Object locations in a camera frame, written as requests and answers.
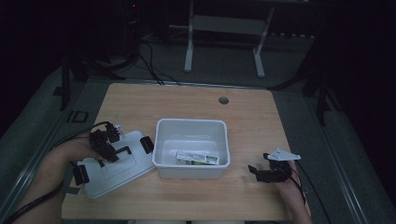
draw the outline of wooden table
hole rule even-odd
[[[227,97],[223,105],[220,97]],[[121,124],[155,139],[164,118],[221,119],[227,124],[231,165],[221,179],[164,179],[158,171],[104,198],[66,195],[63,218],[158,220],[287,220],[273,184],[257,182],[248,164],[265,168],[263,152],[290,150],[271,92],[236,88],[110,85],[96,122]]]

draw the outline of gray floor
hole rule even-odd
[[[249,44],[216,46],[204,38],[197,38],[192,71],[186,74],[183,72],[186,53],[184,34],[176,35],[167,44],[155,35],[145,38],[152,46],[152,64],[155,68],[182,85],[265,89],[292,77],[312,43],[312,39],[302,37],[269,36],[262,52],[266,76],[257,78]],[[141,53],[149,59],[147,45],[141,46]],[[125,82],[155,84],[141,60],[133,67],[118,71],[118,74],[127,77]],[[60,71],[54,72],[1,139],[0,176],[4,180],[0,190],[1,214],[22,196],[23,190],[18,191],[16,187],[21,186],[26,176],[19,174],[32,173],[32,170],[26,170],[32,154],[42,156],[56,139],[94,123],[106,89],[113,80],[94,71],[91,75],[86,84],[72,82],[72,102],[66,111],[60,112],[61,99],[52,96],[55,87],[61,84]],[[168,81],[166,84],[175,84],[167,77],[161,78]],[[301,165],[313,183],[311,186],[300,169],[314,222],[328,223],[325,209],[332,223],[395,223],[396,211],[377,180],[346,115],[332,109],[325,114],[326,126],[319,125],[315,116],[316,98],[304,98],[301,95],[303,85],[303,82],[297,83],[273,94],[290,148],[303,157]],[[66,122],[72,110],[89,112],[87,122]],[[68,173],[65,179],[69,181],[70,178]],[[126,221],[64,220],[64,223]]]

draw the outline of toothpaste box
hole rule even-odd
[[[185,151],[176,154],[177,164],[180,165],[219,165],[219,157],[204,156]]]

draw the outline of wire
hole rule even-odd
[[[177,36],[177,35],[187,34],[188,31],[189,31],[189,28],[185,28],[185,29],[182,30],[182,31],[179,31],[179,32],[177,32],[177,33],[174,33],[174,34],[172,34],[172,35],[169,35],[169,38],[175,37],[175,36]]]
[[[30,210],[32,210],[33,208],[35,208],[36,206],[38,206],[39,204],[49,200],[50,198],[52,198],[53,196],[55,196],[56,194],[58,194],[61,189],[64,187],[64,182],[62,181],[61,184],[54,189],[53,191],[31,201],[30,203],[26,204],[24,207],[18,209],[18,211],[14,212],[10,217],[8,217],[6,219],[6,221],[4,222],[4,224],[11,224],[13,223],[15,220],[17,220],[19,217],[23,216],[25,213],[29,212]]]
[[[99,122],[97,124],[94,124],[94,125],[92,125],[89,128],[80,130],[80,131],[78,131],[76,133],[71,133],[71,134],[67,135],[66,137],[62,138],[61,140],[59,140],[57,143],[55,143],[52,148],[55,148],[55,147],[59,146],[60,144],[62,144],[64,142],[67,142],[69,140],[72,140],[72,139],[76,138],[76,136],[79,135],[79,134],[82,134],[82,133],[85,133],[87,131],[90,131],[92,128],[95,128],[95,127],[103,125],[103,124],[111,124],[111,123],[108,122],[108,121],[103,121],[103,122]]]
[[[298,166],[300,167],[300,169],[303,171],[303,173],[304,173],[306,179],[308,180],[309,184],[311,185],[312,189],[314,190],[315,194],[317,195],[318,201],[319,201],[319,203],[320,203],[320,206],[321,206],[322,209],[323,209],[324,215],[326,216],[327,221],[331,224],[332,221],[330,220],[330,216],[329,216],[329,214],[327,213],[326,208],[324,207],[323,201],[320,199],[320,197],[319,197],[319,195],[318,195],[318,192],[317,192],[317,190],[315,189],[314,184],[312,183],[311,179],[309,178],[309,176],[308,176],[308,174],[306,173],[306,171],[305,171],[305,169],[303,168],[303,166],[302,166],[298,161],[296,161],[296,163],[298,164]]]
[[[90,131],[91,129],[93,129],[95,127],[98,127],[98,126],[104,125],[104,124],[108,125],[108,124],[111,124],[111,123],[109,121],[103,121],[103,122],[96,123],[96,124],[92,125],[89,128],[85,128],[85,129],[82,129],[82,130],[80,130],[78,132],[71,133],[71,134],[67,135],[66,137],[62,138],[61,140],[59,140],[57,143],[55,143],[52,148],[55,148],[55,147],[61,145],[62,143],[65,143],[65,142],[73,140],[73,139],[87,138],[87,137],[77,137],[77,136],[79,134],[85,133],[85,132]],[[70,161],[70,164],[73,165],[74,167],[78,167],[78,165],[75,162],[73,162],[73,161]]]
[[[155,35],[154,33],[151,33],[149,35],[143,36],[142,40],[148,40],[149,37],[151,37],[152,35]]]
[[[300,177],[299,177],[299,175],[297,174],[297,177],[298,177],[298,179],[299,179],[299,181],[300,181],[300,184],[298,184],[297,183],[297,181],[293,178],[293,177],[289,177],[289,179],[291,180],[291,181],[293,181],[294,182],[294,184],[297,186],[297,188],[298,188],[298,190],[300,191],[300,193],[301,193],[301,196],[303,197],[303,201],[304,201],[304,203],[306,203],[306,198],[305,198],[305,196],[304,196],[304,192],[303,192],[303,183],[301,182],[301,179],[300,179]]]
[[[285,175],[287,175],[287,173],[286,173],[286,171],[284,171],[283,169],[280,169],[280,168],[277,168],[278,170],[280,170],[280,171],[282,171],[283,172],[283,174],[285,174]],[[304,192],[303,192],[303,183],[301,182],[301,180],[300,180],[300,184],[299,183],[297,183],[297,181],[293,178],[293,177],[291,177],[291,176],[289,176],[289,179],[296,185],[296,187],[297,187],[297,189],[300,191],[300,193],[301,193],[301,196],[302,196],[302,198],[303,198],[303,201],[304,201],[304,203],[306,202],[306,198],[305,198],[305,196],[304,196]]]
[[[106,66],[107,69],[110,69],[112,71],[118,70],[121,68],[129,67],[130,64],[134,63],[136,61],[136,57],[134,55],[127,55],[125,57],[125,61],[122,63]]]
[[[145,60],[145,58],[140,54],[139,52],[139,57],[143,60],[143,62],[145,63],[146,67],[148,68],[148,71],[150,72],[151,76],[158,82],[158,84],[164,86],[165,84],[163,83],[163,81],[154,73],[154,71],[152,70],[151,66],[149,65],[149,63]]]
[[[170,78],[171,80],[173,80],[174,82],[176,82],[176,84],[177,84],[178,86],[181,86],[181,84],[180,84],[177,80],[175,80],[173,77],[170,77],[170,76],[166,75],[165,73],[163,73],[162,71],[160,71],[159,69],[155,68],[155,67],[152,65],[152,56],[153,56],[152,47],[151,47],[151,45],[150,45],[148,42],[146,42],[146,41],[144,41],[144,40],[142,40],[142,43],[145,44],[145,45],[147,45],[148,48],[149,48],[149,52],[150,52],[150,55],[149,55],[149,63],[145,60],[145,58],[143,58],[143,56],[140,54],[140,52],[139,52],[138,54],[139,54],[139,57],[140,57],[140,58],[143,60],[143,62],[145,63],[146,67],[148,68],[148,71],[151,73],[151,76],[152,76],[160,85],[165,85],[165,84],[163,83],[163,81],[162,81],[162,80],[158,77],[158,75],[155,73],[155,71],[154,71],[154,69],[155,69],[155,70],[157,70],[157,71],[160,73],[161,76],[168,77],[168,78]]]

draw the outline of white box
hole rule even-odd
[[[219,165],[177,164],[178,151],[218,157]],[[152,162],[163,178],[221,178],[231,162],[227,126],[215,119],[160,119]]]

